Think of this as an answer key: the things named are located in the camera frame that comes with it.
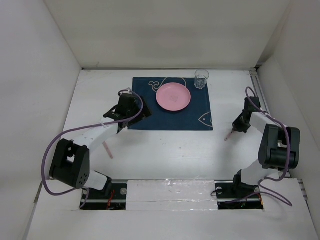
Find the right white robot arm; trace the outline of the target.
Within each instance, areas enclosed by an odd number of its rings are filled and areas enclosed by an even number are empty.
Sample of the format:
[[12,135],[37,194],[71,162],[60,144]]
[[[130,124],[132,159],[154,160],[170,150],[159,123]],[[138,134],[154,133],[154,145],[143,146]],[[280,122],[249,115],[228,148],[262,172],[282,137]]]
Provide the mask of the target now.
[[262,180],[269,180],[276,171],[286,174],[299,163],[301,131],[282,124],[263,111],[260,99],[254,96],[245,98],[244,109],[232,123],[231,132],[246,134],[251,127],[262,133],[258,157],[233,177],[231,192],[235,198],[252,194]]

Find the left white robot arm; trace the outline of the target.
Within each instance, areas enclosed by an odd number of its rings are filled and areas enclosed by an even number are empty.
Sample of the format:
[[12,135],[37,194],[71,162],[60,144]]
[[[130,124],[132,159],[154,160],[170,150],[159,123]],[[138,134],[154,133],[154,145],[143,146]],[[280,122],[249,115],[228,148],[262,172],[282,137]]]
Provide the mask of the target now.
[[112,192],[112,179],[91,169],[91,154],[107,139],[151,116],[143,97],[129,90],[118,93],[117,105],[103,115],[94,125],[79,127],[85,132],[74,139],[65,139],[59,134],[49,176],[72,190],[94,190],[100,198],[107,198]]

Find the pink plastic plate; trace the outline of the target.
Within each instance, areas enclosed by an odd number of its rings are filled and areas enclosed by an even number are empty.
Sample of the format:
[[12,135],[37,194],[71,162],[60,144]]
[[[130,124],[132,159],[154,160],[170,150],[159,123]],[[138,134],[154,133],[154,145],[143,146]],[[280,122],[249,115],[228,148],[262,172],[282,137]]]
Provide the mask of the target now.
[[156,102],[164,110],[178,112],[185,109],[191,102],[190,91],[182,84],[167,83],[156,93]]

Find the navy blue cloth placemat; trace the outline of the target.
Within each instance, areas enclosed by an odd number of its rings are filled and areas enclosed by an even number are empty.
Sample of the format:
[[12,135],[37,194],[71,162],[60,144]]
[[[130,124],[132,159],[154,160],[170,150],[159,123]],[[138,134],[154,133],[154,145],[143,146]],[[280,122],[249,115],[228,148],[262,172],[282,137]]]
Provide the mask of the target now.
[[[191,95],[188,106],[180,111],[168,111],[156,100],[158,89],[168,83],[186,87]],[[129,127],[145,131],[212,131],[209,90],[195,87],[195,79],[187,77],[134,77],[132,88],[150,109],[151,116]]]

